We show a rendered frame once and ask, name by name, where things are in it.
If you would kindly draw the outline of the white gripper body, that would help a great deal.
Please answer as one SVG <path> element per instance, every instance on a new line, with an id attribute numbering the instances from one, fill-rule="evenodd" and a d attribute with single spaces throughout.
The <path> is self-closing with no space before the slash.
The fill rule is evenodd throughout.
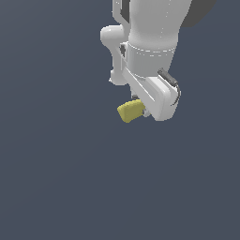
<path id="1" fill-rule="evenodd" d="M 156 121 L 171 119 L 181 96 L 178 81 L 163 68 L 156 77 L 138 77 L 127 68 L 123 75 L 137 97 Z"/>

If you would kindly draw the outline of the yellow block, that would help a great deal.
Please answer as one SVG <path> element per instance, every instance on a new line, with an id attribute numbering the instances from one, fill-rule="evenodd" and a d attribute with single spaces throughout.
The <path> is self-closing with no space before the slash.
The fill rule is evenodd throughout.
<path id="1" fill-rule="evenodd" d="M 117 111 L 121 119 L 125 123 L 129 123 L 130 121 L 142 116 L 144 109 L 145 109 L 145 106 L 143 105 L 143 103 L 139 99 L 136 99 L 120 105 L 117 108 Z"/>

